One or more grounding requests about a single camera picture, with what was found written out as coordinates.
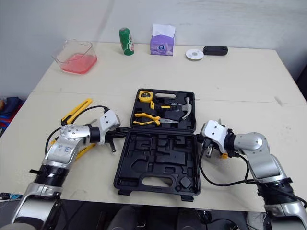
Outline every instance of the purple tissue box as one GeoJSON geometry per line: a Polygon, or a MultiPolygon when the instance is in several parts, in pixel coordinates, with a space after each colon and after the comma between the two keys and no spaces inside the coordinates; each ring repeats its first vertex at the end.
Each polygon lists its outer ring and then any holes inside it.
{"type": "Polygon", "coordinates": [[[150,54],[172,56],[174,50],[174,38],[157,35],[150,40],[150,54]]]}

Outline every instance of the white disc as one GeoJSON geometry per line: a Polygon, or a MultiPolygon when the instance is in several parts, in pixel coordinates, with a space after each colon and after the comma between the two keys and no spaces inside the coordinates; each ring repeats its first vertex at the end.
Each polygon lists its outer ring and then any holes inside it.
{"type": "Polygon", "coordinates": [[[203,52],[199,49],[188,49],[186,51],[186,56],[191,60],[200,60],[203,58],[203,52]]]}

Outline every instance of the black toolbox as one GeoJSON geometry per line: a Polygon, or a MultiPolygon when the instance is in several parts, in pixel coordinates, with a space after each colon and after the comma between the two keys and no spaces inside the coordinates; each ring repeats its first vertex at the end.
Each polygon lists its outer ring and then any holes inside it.
{"type": "Polygon", "coordinates": [[[132,191],[170,193],[180,195],[182,201],[193,201],[193,196],[201,191],[197,140],[193,135],[196,129],[194,93],[139,89],[130,126],[132,129],[126,136],[114,179],[118,194],[130,195],[132,191]],[[141,102],[140,92],[152,92],[152,101],[159,109],[152,109],[150,102],[141,102]],[[187,97],[191,112],[182,120],[187,112],[180,108],[187,103],[187,97]],[[171,105],[172,109],[160,108],[161,105],[171,105]],[[147,117],[135,117],[139,113],[179,122],[139,125],[134,121],[151,121],[147,117]],[[147,177],[158,178],[163,185],[145,185],[147,177]]]}

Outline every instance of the hammer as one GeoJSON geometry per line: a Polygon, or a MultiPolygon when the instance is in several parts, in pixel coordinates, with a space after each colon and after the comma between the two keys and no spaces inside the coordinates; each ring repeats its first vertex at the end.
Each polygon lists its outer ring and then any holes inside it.
{"type": "Polygon", "coordinates": [[[155,110],[164,110],[164,111],[183,111],[187,112],[181,119],[185,120],[190,113],[192,112],[192,105],[190,104],[190,98],[186,97],[185,104],[175,104],[175,105],[157,105],[153,101],[150,101],[150,108],[155,110]]]}

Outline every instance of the white wall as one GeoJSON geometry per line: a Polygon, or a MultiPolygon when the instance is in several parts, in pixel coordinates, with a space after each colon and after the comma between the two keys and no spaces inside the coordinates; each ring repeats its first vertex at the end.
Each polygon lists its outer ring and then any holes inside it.
{"type": "Polygon", "coordinates": [[[178,45],[277,49],[295,79],[307,63],[306,0],[0,0],[0,96],[26,97],[66,39],[118,42],[125,26],[149,43],[152,23],[178,45]]]}

